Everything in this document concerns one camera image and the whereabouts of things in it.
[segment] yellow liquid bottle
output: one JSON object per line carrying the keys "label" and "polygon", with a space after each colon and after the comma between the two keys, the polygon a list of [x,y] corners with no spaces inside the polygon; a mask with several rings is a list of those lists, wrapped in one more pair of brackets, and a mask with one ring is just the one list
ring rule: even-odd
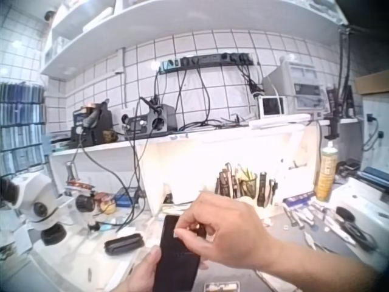
{"label": "yellow liquid bottle", "polygon": [[322,150],[322,164],[316,188],[316,198],[319,201],[327,201],[334,182],[338,150],[332,141],[328,141],[327,147]]}

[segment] plug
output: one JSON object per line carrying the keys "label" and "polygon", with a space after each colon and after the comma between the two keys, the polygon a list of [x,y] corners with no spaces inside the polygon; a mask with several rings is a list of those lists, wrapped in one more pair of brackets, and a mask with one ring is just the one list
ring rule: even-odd
{"label": "plug", "polygon": [[373,117],[373,114],[367,114],[367,121],[370,123],[374,120],[377,120],[375,117]]}

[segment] power strip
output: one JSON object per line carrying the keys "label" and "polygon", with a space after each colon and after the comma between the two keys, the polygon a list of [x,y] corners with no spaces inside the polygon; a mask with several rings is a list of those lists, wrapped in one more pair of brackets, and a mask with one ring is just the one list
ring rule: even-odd
{"label": "power strip", "polygon": [[197,68],[252,65],[254,65],[254,62],[248,53],[223,53],[182,57],[181,59],[164,61],[159,67],[159,72],[160,74],[166,74]]}

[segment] ceiling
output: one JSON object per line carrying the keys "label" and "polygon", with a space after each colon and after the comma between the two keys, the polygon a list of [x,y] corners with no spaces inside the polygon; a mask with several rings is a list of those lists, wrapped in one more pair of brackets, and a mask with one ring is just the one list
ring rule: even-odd
{"label": "ceiling", "polygon": [[57,11],[62,0],[11,0],[9,2],[12,6],[27,12],[41,20],[49,10]]}

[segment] cardboard box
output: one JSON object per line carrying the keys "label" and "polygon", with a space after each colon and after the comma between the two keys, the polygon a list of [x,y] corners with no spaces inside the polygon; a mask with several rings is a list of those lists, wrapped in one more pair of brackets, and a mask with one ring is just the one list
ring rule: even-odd
{"label": "cardboard box", "polygon": [[389,70],[356,78],[355,86],[359,94],[389,92]]}

